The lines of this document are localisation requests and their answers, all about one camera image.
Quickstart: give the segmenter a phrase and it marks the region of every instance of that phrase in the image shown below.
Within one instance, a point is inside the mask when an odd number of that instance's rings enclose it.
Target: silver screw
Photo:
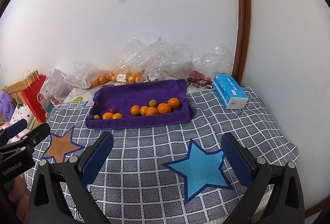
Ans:
[[[45,165],[46,164],[46,160],[41,160],[40,162],[39,162],[39,165],[41,165],[41,166],[43,166],[43,165]]]
[[[76,161],[78,161],[78,157],[77,156],[72,156],[69,159],[69,162],[71,162],[71,163],[75,163]]]
[[[257,159],[257,162],[261,165],[264,165],[266,163],[265,159],[264,158],[258,158]]]
[[[288,162],[288,166],[292,169],[296,167],[296,165],[292,162]]]

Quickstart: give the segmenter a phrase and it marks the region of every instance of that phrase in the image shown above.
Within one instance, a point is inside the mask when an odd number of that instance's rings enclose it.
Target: blue tissue package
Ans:
[[[215,74],[213,87],[227,109],[242,109],[248,97],[234,80],[226,74]]]

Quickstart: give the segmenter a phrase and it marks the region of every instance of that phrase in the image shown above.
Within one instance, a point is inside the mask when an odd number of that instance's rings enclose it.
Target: star-shaped patch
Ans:
[[[49,147],[46,149],[41,159],[53,158],[56,163],[62,163],[65,162],[66,155],[84,149],[85,148],[84,146],[76,144],[72,141],[74,128],[75,127],[72,127],[63,136],[50,133],[51,143]]]
[[[222,171],[224,155],[217,150],[206,152],[190,140],[187,156],[163,166],[184,178],[184,203],[188,203],[206,187],[233,189]]]

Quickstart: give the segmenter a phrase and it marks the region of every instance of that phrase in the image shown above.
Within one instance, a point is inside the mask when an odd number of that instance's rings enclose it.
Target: blue gripper pad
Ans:
[[[240,184],[249,189],[253,184],[253,171],[227,134],[224,134],[221,138],[221,149]]]
[[[81,182],[84,186],[93,184],[113,147],[113,135],[108,133],[82,168]]]
[[[7,138],[13,138],[14,136],[19,134],[26,128],[27,128],[26,119],[21,119],[17,123],[14,123],[13,125],[6,128],[6,136]]]

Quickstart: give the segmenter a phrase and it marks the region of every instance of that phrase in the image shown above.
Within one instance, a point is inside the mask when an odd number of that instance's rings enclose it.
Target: human hand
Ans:
[[[13,188],[8,194],[8,198],[11,202],[15,203],[16,216],[23,222],[23,224],[29,223],[29,197],[25,194],[26,182],[21,176],[15,178]]]

